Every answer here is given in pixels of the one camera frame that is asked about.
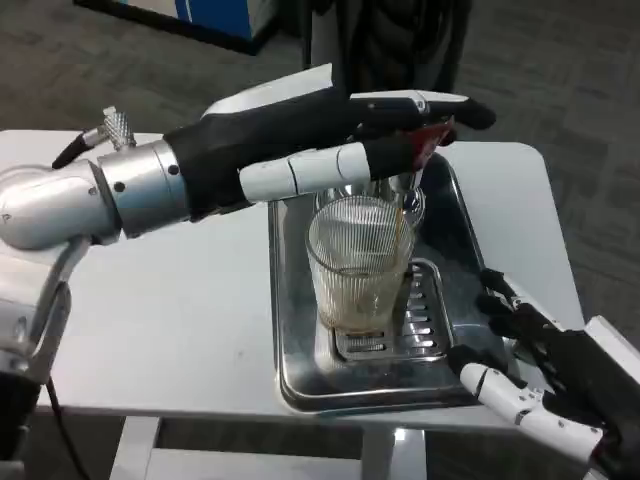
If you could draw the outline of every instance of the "white tabletop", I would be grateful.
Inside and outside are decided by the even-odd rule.
[[[50,164],[76,134],[0,132],[0,167]],[[509,272],[567,326],[582,325],[542,157],[517,143],[458,142],[442,153],[487,266]],[[73,308],[53,369],[61,403],[119,415],[294,415],[275,381],[268,243],[267,207],[257,205],[92,248],[70,282]],[[342,420],[506,427],[481,406]]]

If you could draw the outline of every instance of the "knurled metal knob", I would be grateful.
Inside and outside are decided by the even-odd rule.
[[[123,148],[135,147],[136,141],[127,114],[118,112],[116,107],[105,108],[103,113],[105,132],[113,143],[113,148],[120,151]]]

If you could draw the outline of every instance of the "red object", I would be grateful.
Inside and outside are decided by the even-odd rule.
[[[440,145],[440,142],[452,127],[453,120],[451,119],[446,123],[422,127],[408,134],[409,140],[413,144],[415,154],[413,162],[416,170],[424,168],[427,160],[431,158],[433,152],[436,151],[436,147]]]

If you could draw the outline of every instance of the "table leg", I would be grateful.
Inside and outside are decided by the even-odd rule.
[[[427,480],[423,430],[365,427],[361,480]]]
[[[109,480],[145,480],[160,427],[157,417],[127,417]]]

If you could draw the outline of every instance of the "ribbed glass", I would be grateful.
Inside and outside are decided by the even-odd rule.
[[[413,242],[402,211],[379,198],[346,197],[318,211],[307,253],[320,320],[353,333],[384,327]]]

